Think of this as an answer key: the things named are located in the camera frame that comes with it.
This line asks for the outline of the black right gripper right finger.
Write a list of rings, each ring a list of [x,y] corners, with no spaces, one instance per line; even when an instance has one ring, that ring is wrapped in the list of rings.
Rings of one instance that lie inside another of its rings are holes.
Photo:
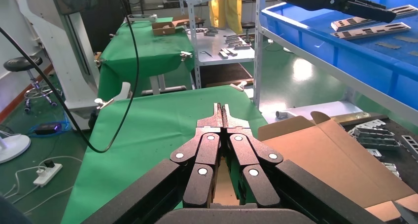
[[[241,174],[243,200],[255,203],[256,215],[291,212],[284,224],[381,224],[375,215],[254,138],[249,122],[223,106],[223,129],[232,164]]]

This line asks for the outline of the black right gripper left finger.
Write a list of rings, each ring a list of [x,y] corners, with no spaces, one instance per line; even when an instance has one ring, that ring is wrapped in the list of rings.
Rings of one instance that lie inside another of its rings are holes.
[[[213,115],[197,121],[192,139],[84,220],[85,224],[154,224],[179,203],[208,207],[219,166],[220,103]]]

